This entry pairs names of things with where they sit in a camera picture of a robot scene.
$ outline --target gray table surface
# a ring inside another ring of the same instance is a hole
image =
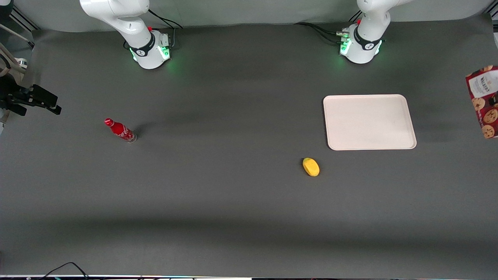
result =
[[[3,274],[498,279],[498,140],[465,84],[498,63],[489,16],[393,23],[367,65],[296,25],[179,30],[150,71],[117,32],[35,37],[26,80],[63,111],[1,135]],[[417,147],[330,150],[341,94],[404,95]]]

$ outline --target yellow object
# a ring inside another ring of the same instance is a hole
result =
[[[303,160],[303,167],[304,167],[304,170],[306,171],[306,173],[308,173],[308,175],[310,176],[318,176],[318,174],[320,173],[320,168],[318,167],[318,163],[316,163],[316,161],[312,158],[305,158]]]

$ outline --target coca-cola bottle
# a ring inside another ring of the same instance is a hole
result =
[[[117,123],[109,118],[107,118],[104,123],[106,124],[106,126],[110,127],[113,133],[119,138],[127,141],[128,143],[135,142],[136,135],[122,123]]]

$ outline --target cookie bag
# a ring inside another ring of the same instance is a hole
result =
[[[466,80],[484,137],[498,138],[498,67],[484,67]]]

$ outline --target white tray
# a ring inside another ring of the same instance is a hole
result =
[[[399,94],[336,95],[323,100],[333,150],[413,149],[408,103]]]

